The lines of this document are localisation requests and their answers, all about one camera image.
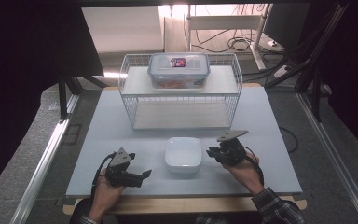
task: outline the wire rack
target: wire rack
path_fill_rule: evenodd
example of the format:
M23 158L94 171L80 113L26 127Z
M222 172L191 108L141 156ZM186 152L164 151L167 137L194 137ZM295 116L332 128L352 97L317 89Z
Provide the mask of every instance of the wire rack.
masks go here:
M147 74L150 54L128 54L118 88L134 130L228 129L241 95L233 53L208 54L211 74L202 90L155 89Z

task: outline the black cable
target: black cable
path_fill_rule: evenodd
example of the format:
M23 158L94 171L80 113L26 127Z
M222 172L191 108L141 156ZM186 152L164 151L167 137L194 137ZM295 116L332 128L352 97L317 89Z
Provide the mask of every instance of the black cable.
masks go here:
M212 53L223 53L223 52L226 52L228 51L229 49L231 48L228 48L228 49L223 49L223 50L211 50L211 49L206 49L202 46L199 46L199 45L191 45L191 47L195 47L195 48L199 48L199 49L204 49L206 51L209 51L209 52L212 52Z
M279 127L279 129L280 129L280 130L283 130L283 131L285 131L285 132L287 132L287 133L289 133L290 135L292 135L293 138L294 138L295 141L296 141L295 147L294 147L293 149L287 150L287 152L291 153L291 152L296 151L296 150L298 149L298 139L297 139L296 135L293 134L292 132L290 132L288 129L285 129L285 128L283 128L283 127Z
M97 172L95 173L94 179L92 180L92 187L91 187L91 199L94 199L94 193L95 189L97 187L98 178L101 176L101 170L103 169L103 165L106 163L107 160L113 159L116 155L116 152L108 155L105 159L103 159L103 162L101 163L100 167L98 168Z
M255 8L255 4L252 4L252 14L251 15L253 15L253 10L254 10L254 8ZM253 35L253 30L251 29L251 42L250 43L252 43L252 35Z
M235 44L237 44L237 43L246 43L246 48L244 48L244 49L235 48ZM235 49L237 51L245 51L245 50L247 50L249 48L249 43L245 39L243 39L242 37L232 37L232 38L230 38L228 40L227 44L228 44L229 47L232 47L233 49Z
M248 148L248 147L244 147L244 146L242 146L243 148L246 148L246 149L248 149L249 151L251 151L252 152L252 154L254 155L254 157L255 157L255 163L257 163L258 164L258 159L256 158L256 156L255 156L255 153L250 149L250 148Z
M198 39L198 41L200 42L200 44L205 44L206 42L211 41L212 39L216 38L217 36L219 36L219 35L221 35L221 34L227 32L227 31L230 31L230 30L229 30L229 29L228 29L228 30L224 30L224 31L218 33L217 35L214 35L214 36L212 36L212 37L210 37L209 39L204 40L204 41L200 41L200 39L199 39L199 33L198 33L197 31L196 31L196 34L197 34L197 39Z
M271 77L272 73L268 74L266 80L264 81L264 86L267 86L267 83L269 82L269 78Z
M319 34L320 31L322 31L322 29L327 25L327 23L330 21L331 17L334 14L334 10L335 7L332 7L331 10L329 12L327 12L324 17L322 18L320 24L318 25L318 27L310 34L307 36L307 38L299 45L288 49L285 53L286 55L291 55L291 56L297 56L297 55L301 55L304 52L307 52L307 49L310 47L310 44L312 43L312 40L315 38L315 36L317 34ZM303 53L296 53L296 51L299 51L303 49Z
M237 9L241 9L241 5L237 5L237 7L236 7ZM241 15L243 14L243 10L245 9L245 6L243 6L242 7L242 12L241 12ZM234 32L234 35L232 36L232 38L231 39L234 39L234 38L237 38L236 37L236 35L237 35L237 29L235 30L235 32Z
M264 6L265 6L265 4L260 4L260 5L258 5L256 11L258 11L258 12L263 11L263 10L264 10Z
M275 54L275 53L263 54L262 57L263 57L264 61L266 61L267 63L274 63L274 62L272 62L272 61L269 61L269 59L266 58L267 55L279 55L279 54Z
M208 15L209 15L209 16L211 16L211 13L209 13L208 8L206 8L207 6L208 6L208 5L205 5L205 11L208 12Z
M234 12L237 11L238 14L238 8L239 8L240 4L237 4L237 6L234 8L234 10L232 10L231 12L231 16L234 15Z
M270 54L285 54L284 51L266 49L266 48L262 47L261 45L258 45L258 51L265 52L265 53L270 53Z
M288 61L288 58L287 57L283 57L275 66L269 68L269 69L266 69L262 72L259 72L259 73L248 73L248 74L242 74L243 76L247 76L247 75L258 75L258 74L264 74L263 76L261 77L255 77L255 78L251 78L251 79L247 79L245 81L243 81L244 83L246 82L249 82L249 81L255 81L255 80L258 80L258 79L261 79L263 77L267 77L267 76L271 76L272 73L274 71L277 70L278 67L281 67L282 65L284 65L286 62Z
M183 14L183 32L185 33L185 40L187 40L185 14Z

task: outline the white tabletop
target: white tabletop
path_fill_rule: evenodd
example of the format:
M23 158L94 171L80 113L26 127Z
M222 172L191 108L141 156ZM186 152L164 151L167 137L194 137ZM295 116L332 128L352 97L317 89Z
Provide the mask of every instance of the white tabletop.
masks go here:
M260 158L266 187L271 187L279 195L302 192L264 88L242 89L231 130L249 131L239 139ZM146 170L152 170L151 176L144 180L140 188L126 188L124 196L158 198L249 195L220 163L206 153L209 147L218 146L216 139L223 131L134 131L119 92L103 90L66 195L89 196L92 179L101 162L120 147L136 154L127 170L129 173L140 175ZM167 169L164 153L171 137L200 139L202 163L196 174L179 175Z

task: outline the gray surface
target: gray surface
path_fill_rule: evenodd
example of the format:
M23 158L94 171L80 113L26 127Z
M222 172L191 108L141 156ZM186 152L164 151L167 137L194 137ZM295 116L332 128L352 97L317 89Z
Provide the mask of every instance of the gray surface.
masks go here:
M308 118L293 92L269 91L268 98L278 124L290 130L298 139L298 148L290 158L308 206L303 211L308 223L358 223L358 213L337 173L327 158ZM342 130L342 125L330 126ZM293 137L282 132L289 149Z
M232 130L249 131L239 137L255 155L263 158L266 186L287 195L301 192L264 88L242 89ZM197 196L236 195L247 191L221 165L208 157L206 149L218 146L216 139L224 130L198 131L133 131L118 91L103 91L76 168L66 192L69 196L90 195L92 179L103 158L124 147L135 153L130 173L141 174L152 169L140 189L128 188L130 196ZM171 137L190 136L200 139L202 164L192 176L173 175L165 161L165 145Z
M333 109L328 104L327 98L321 100L321 119L326 131L329 133L330 139L335 143L335 147L341 159L347 165L349 173L358 184L357 138L350 132L345 124L335 116Z
M100 90L85 90L81 93L67 132L57 149L26 223L69 222L70 216L62 211L62 205L66 203L64 195L100 94Z
M46 89L41 106L6 169L0 175L0 223L9 223L60 118L58 86Z

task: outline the plastic food container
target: plastic food container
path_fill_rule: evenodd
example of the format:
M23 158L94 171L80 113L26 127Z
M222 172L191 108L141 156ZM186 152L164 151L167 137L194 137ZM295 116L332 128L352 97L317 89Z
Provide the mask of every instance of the plastic food container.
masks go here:
M202 89L210 74L205 53L157 53L147 73L156 89Z
M174 137L165 148L165 162L171 172L194 174L201 167L201 142L198 138Z

